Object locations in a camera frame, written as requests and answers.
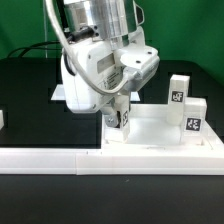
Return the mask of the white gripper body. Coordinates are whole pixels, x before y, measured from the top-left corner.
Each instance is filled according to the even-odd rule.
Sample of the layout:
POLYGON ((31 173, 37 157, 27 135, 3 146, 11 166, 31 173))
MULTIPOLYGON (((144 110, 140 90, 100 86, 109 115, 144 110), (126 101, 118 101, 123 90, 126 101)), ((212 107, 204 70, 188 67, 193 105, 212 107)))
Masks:
MULTIPOLYGON (((136 92, 155 75, 160 59, 158 51, 145 44, 141 26, 128 39, 130 43, 117 50, 111 49, 109 41, 91 38, 71 44, 70 49, 89 80, 101 90, 112 90, 125 78, 121 92, 136 92)), ((73 113, 95 113, 115 97, 94 91, 67 55, 61 58, 61 73, 65 101, 73 113)))

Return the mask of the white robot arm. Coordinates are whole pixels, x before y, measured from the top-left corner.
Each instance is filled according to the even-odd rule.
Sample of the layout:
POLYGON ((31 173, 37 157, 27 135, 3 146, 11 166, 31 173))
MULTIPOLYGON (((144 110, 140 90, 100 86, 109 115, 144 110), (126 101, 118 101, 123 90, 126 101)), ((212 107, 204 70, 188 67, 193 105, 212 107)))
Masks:
POLYGON ((73 0, 76 31, 63 43, 61 75, 67 107, 101 112, 105 123, 128 122, 130 95, 156 73, 158 51, 145 44, 143 10, 135 0, 73 0))

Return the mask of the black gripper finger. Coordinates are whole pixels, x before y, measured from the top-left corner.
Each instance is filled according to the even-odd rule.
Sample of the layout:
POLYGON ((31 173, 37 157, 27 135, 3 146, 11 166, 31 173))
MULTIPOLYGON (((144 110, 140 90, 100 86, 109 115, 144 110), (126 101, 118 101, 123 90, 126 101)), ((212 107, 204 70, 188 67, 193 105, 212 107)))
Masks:
POLYGON ((104 119, 108 127, 116 128, 119 125, 118 112, 111 106, 105 108, 104 119))

